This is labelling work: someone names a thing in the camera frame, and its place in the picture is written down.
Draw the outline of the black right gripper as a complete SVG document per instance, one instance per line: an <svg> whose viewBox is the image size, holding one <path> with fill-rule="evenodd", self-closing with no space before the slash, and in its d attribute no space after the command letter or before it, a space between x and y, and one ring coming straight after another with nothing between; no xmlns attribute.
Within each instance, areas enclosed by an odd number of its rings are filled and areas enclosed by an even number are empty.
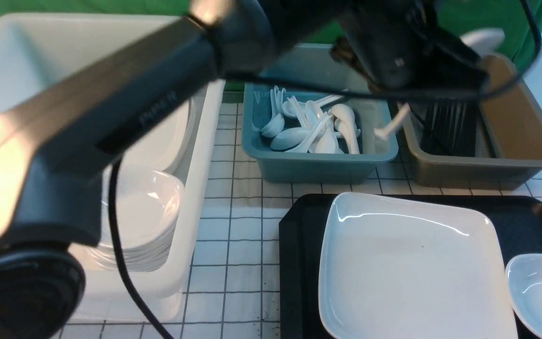
<svg viewBox="0 0 542 339"><path fill-rule="evenodd" d="M438 24L440 0L356 0L330 50L372 91L477 92L488 82L480 55Z"/></svg>

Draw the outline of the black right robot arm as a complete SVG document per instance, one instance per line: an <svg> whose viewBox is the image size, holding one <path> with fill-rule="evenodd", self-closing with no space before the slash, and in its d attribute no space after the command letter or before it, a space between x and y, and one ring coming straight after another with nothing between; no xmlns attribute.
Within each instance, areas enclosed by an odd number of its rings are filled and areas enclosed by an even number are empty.
<svg viewBox="0 0 542 339"><path fill-rule="evenodd" d="M123 155L215 80L334 93L260 78L295 45L340 20L374 89L351 98L479 101L476 54L441 29L432 0L194 0L175 22L0 113L0 339L49 339L81 302L86 277L68 251L101 238L104 169L119 273L164 339L172 335L131 282L120 250Z"/></svg>

